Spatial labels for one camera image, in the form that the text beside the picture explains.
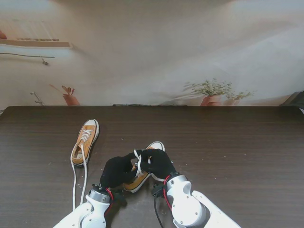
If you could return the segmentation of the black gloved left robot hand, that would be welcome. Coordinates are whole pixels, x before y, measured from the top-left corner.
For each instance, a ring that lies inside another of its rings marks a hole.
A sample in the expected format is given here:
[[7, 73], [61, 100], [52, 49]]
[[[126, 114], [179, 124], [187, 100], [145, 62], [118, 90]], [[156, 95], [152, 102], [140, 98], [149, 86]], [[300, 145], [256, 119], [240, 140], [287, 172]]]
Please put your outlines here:
[[101, 188], [116, 188], [123, 183], [129, 183], [137, 174], [132, 170], [131, 160], [136, 158], [134, 153], [109, 159], [103, 169], [99, 186]]

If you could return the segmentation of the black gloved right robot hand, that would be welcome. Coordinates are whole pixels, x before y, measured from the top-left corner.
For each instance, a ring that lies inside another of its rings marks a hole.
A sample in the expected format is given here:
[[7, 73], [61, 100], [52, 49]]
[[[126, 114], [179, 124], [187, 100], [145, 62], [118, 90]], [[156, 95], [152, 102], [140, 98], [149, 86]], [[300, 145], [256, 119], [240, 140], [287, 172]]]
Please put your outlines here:
[[158, 179], [166, 179], [176, 173], [167, 153], [160, 149], [137, 150], [141, 156], [140, 169], [154, 174]]

